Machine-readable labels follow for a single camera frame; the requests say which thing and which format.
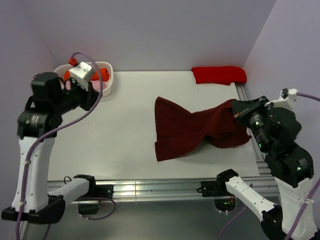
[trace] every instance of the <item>gray floor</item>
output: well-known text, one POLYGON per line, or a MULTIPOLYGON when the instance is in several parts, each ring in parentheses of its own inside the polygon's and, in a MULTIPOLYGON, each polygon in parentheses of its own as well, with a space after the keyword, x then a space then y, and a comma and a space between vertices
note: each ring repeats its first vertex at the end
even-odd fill
MULTIPOLYGON (((278 198, 271 198, 278 203, 278 198)), ((100 214, 110 209, 105 204, 100 214)), ((69 206, 53 226, 47 240, 216 240, 235 215, 218 214, 212 198, 167 202, 123 202, 109 218, 86 221, 77 205, 69 206)), ((42 239, 46 226, 30 224, 24 240, 42 239)), ((223 234, 221 240, 267 240, 258 218, 247 209, 223 234)))

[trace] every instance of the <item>white wall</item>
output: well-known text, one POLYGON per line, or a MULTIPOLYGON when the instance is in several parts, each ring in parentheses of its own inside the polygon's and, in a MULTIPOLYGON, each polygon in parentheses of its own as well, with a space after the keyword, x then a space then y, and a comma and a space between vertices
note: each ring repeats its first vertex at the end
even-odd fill
MULTIPOLYGON (((277 99, 282 88, 320 97, 320 1, 277 0, 245 65, 249 98, 277 99)), ((297 142, 313 157, 320 177, 320 102, 298 98, 297 142)), ((314 213, 320 226, 320 191, 314 213)))
POLYGON ((276 0, 29 0, 55 65, 81 50, 115 70, 242 67, 276 0))
MULTIPOLYGON (((17 188, 20 162, 17 119, 31 95, 31 80, 35 74, 53 69, 53 58, 32 26, 20 2, 1 3, 1 211, 11 205, 17 188)), ((0 238, 11 238, 14 225, 14 222, 0 220, 0 238)))

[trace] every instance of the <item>dark red cloth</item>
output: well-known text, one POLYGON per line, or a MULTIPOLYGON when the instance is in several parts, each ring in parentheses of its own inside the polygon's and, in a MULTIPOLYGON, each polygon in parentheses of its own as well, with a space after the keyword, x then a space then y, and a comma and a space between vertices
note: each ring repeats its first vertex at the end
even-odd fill
POLYGON ((154 107, 157 161, 190 153, 204 139, 222 149, 247 143, 251 136, 234 119, 232 100, 191 113, 172 101, 158 97, 154 107))
POLYGON ((245 84, 245 70, 237 66, 198 66, 191 68, 196 84, 245 84))

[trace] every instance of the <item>white basket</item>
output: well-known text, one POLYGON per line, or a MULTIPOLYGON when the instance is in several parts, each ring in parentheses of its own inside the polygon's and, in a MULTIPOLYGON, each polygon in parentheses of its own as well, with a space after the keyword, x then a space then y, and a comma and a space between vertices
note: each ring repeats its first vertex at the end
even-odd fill
MULTIPOLYGON (((106 61, 96 61, 95 62, 99 69, 107 69, 109 73, 109 80, 103 82, 103 91, 102 91, 102 97, 106 97, 111 93, 112 83, 114 81, 114 70, 110 63, 106 61)), ((66 71, 70 70, 72 66, 70 64, 65 64, 58 66, 55 70, 53 70, 54 73, 58 74, 60 78, 64 79, 66 71)))

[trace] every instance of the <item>white table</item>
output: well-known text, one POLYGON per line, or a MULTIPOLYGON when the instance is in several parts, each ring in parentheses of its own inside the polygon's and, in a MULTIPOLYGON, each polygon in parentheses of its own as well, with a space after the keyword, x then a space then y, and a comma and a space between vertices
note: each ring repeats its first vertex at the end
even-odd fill
MULTIPOLYGON (((196 84, 191 71, 115 72, 111 95, 83 121, 60 132, 49 165, 49 181, 93 175, 98 180, 213 178, 234 169, 259 176, 252 142, 227 149, 208 143, 177 159, 157 162, 155 100, 160 96, 190 112, 237 99, 235 84, 196 84)), ((84 111, 63 116, 64 124, 84 111)))

